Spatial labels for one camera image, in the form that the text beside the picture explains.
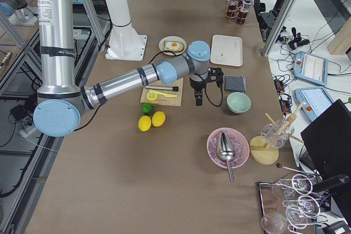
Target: black monitor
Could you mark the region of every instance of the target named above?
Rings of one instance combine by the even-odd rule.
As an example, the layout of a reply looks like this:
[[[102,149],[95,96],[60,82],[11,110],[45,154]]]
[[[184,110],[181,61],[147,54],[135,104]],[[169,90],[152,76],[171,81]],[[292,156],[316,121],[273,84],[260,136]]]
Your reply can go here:
[[[351,113],[340,99],[307,126],[301,137],[323,181],[340,174],[351,178]],[[328,190],[351,226],[351,183]]]

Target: plate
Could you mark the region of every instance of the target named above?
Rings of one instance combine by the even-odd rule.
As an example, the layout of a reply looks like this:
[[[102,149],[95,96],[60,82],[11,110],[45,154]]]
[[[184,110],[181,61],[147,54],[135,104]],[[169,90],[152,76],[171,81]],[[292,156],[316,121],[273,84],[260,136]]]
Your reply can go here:
[[[168,37],[165,37],[165,38],[161,39],[160,42],[158,43],[158,47],[159,47],[160,51],[164,50],[164,47],[165,47],[163,45],[164,41],[180,41],[180,42],[182,42],[182,44],[184,46],[184,49],[183,49],[182,52],[175,52],[176,55],[180,55],[181,53],[185,52],[185,50],[186,50],[186,42],[185,42],[185,40],[183,40],[182,38],[177,37],[177,36],[168,36]],[[164,52],[164,54],[169,55],[169,56],[174,56],[170,52]]]
[[[237,130],[231,128],[218,128],[214,130],[207,139],[207,153],[210,156],[210,159],[217,166],[222,168],[227,168],[227,163],[219,160],[216,154],[217,144],[220,140],[220,134],[226,133],[234,147],[235,159],[230,162],[232,168],[240,167],[248,159],[250,154],[250,147],[246,138]]]

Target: lemon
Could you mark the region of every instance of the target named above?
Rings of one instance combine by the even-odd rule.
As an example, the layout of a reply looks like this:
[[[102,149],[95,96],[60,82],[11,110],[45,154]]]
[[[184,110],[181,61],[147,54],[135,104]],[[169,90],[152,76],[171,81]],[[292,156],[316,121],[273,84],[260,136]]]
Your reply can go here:
[[[139,130],[142,132],[146,132],[151,127],[151,118],[147,115],[141,116],[138,122]]]
[[[166,115],[164,112],[158,111],[152,117],[152,125],[154,127],[159,127],[164,124],[166,120]]]

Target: wooden cutting board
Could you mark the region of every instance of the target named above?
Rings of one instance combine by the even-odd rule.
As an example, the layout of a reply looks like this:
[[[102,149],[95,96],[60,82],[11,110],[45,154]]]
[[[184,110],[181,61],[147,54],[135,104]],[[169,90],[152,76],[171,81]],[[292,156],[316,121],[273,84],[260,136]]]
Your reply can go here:
[[[183,78],[165,85],[163,84],[161,81],[157,81],[152,83],[151,85],[154,86],[178,86],[179,90],[177,92],[174,92],[172,90],[159,90],[160,92],[163,93],[169,93],[169,94],[177,94],[177,97],[175,98],[166,98],[163,95],[158,95],[157,96],[157,100],[156,101],[148,101],[146,98],[146,95],[149,92],[149,89],[145,89],[143,88],[143,92],[141,93],[141,98],[140,98],[140,103],[145,103],[145,102],[149,102],[151,104],[156,104],[156,105],[168,105],[168,106],[181,106],[182,105],[182,93],[183,93]]]

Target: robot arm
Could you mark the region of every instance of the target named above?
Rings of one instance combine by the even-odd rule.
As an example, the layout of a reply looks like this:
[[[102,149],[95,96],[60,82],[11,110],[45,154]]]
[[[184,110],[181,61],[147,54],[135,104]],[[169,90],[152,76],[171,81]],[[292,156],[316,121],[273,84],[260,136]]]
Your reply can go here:
[[[74,78],[73,1],[38,0],[43,85],[37,91],[33,120],[41,132],[55,137],[68,135],[78,127],[85,112],[158,80],[169,84],[190,76],[196,104],[201,105],[201,91],[213,75],[209,70],[210,47],[203,41],[193,42],[188,53],[173,59],[145,65],[92,87],[78,88]]]
[[[31,20],[34,16],[26,0],[0,0],[0,11],[4,16],[15,14],[19,22]]]

